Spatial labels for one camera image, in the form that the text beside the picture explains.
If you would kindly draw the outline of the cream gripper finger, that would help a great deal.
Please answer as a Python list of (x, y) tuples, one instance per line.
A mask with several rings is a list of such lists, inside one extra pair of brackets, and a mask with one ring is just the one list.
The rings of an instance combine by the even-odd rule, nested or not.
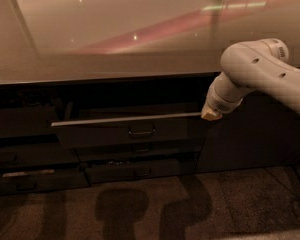
[(215, 112), (208, 104), (205, 104), (201, 111), (201, 118), (208, 121), (216, 121), (222, 118), (222, 115)]

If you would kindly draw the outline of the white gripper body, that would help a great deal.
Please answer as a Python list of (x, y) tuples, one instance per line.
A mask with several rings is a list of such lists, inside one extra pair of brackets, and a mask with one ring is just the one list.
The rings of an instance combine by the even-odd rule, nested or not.
[(206, 96), (204, 111), (214, 115), (229, 114), (241, 105), (242, 99), (238, 101), (227, 101), (218, 93), (214, 84), (212, 84)]

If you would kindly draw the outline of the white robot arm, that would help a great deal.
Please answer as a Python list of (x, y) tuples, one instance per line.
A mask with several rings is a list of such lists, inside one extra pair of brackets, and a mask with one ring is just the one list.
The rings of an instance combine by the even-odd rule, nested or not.
[(300, 69), (287, 64), (289, 50), (279, 39), (240, 42), (220, 59), (221, 74), (210, 85), (201, 118), (219, 120), (253, 91), (263, 92), (300, 115)]

